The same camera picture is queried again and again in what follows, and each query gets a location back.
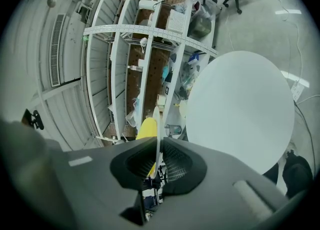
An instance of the concrete floor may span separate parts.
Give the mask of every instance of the concrete floor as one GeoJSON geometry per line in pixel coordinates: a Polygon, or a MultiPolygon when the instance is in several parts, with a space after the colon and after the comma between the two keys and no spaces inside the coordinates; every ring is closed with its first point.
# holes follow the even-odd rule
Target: concrete floor
{"type": "MultiPolygon", "coordinates": [[[[223,1],[218,0],[218,5],[222,5],[223,1]]],[[[301,14],[276,14],[276,11],[284,11],[278,0],[239,0],[242,14],[238,15],[235,0],[230,0],[229,8],[222,6],[216,24],[214,44],[220,55],[231,52],[234,48],[235,51],[251,51],[268,58],[288,78],[287,81],[291,87],[294,79],[298,80],[301,75],[301,57],[297,49],[299,31],[298,46],[303,59],[300,82],[305,85],[299,102],[309,96],[320,94],[320,35],[301,0],[281,1],[287,10],[300,10],[301,14]]],[[[318,170],[320,160],[320,97],[311,98],[301,103],[299,107],[312,134],[318,170]]],[[[291,141],[295,143],[298,155],[308,161],[314,174],[310,136],[298,113],[295,114],[291,141]]],[[[284,163],[284,159],[279,162],[278,178],[278,186],[283,193],[287,191],[281,177],[284,163]]]]}

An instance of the yellow object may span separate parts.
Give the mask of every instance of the yellow object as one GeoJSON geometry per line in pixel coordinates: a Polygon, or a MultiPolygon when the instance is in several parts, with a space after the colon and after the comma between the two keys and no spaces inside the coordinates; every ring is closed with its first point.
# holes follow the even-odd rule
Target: yellow object
{"type": "MultiPolygon", "coordinates": [[[[157,136],[157,121],[153,118],[147,118],[143,121],[136,139],[157,136]]],[[[155,171],[156,163],[153,164],[148,177],[155,171]]]]}

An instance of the white round table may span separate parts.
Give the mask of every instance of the white round table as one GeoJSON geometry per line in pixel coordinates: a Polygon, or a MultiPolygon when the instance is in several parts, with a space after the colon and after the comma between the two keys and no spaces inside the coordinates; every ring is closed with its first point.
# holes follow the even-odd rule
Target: white round table
{"type": "Polygon", "coordinates": [[[236,51],[214,59],[195,81],[186,132],[189,142],[233,155],[263,174],[286,150],[294,117],[280,70],[261,55],[236,51]]]}

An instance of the wall vent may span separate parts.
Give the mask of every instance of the wall vent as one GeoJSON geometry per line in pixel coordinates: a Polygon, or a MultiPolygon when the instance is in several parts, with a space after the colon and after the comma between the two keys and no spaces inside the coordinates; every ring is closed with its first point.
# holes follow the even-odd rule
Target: wall vent
{"type": "Polygon", "coordinates": [[[50,66],[50,80],[51,86],[60,85],[59,77],[59,44],[61,38],[62,27],[65,21],[65,14],[58,14],[51,35],[50,42],[50,56],[49,56],[49,66],[50,66]]]}

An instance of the wall outlet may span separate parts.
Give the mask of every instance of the wall outlet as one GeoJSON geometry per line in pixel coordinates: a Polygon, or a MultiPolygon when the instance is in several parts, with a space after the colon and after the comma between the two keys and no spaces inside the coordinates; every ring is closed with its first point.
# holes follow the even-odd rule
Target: wall outlet
{"type": "Polygon", "coordinates": [[[300,82],[298,81],[294,82],[293,86],[291,87],[291,92],[295,102],[299,99],[304,89],[305,89],[304,85],[300,84],[300,82]]]}

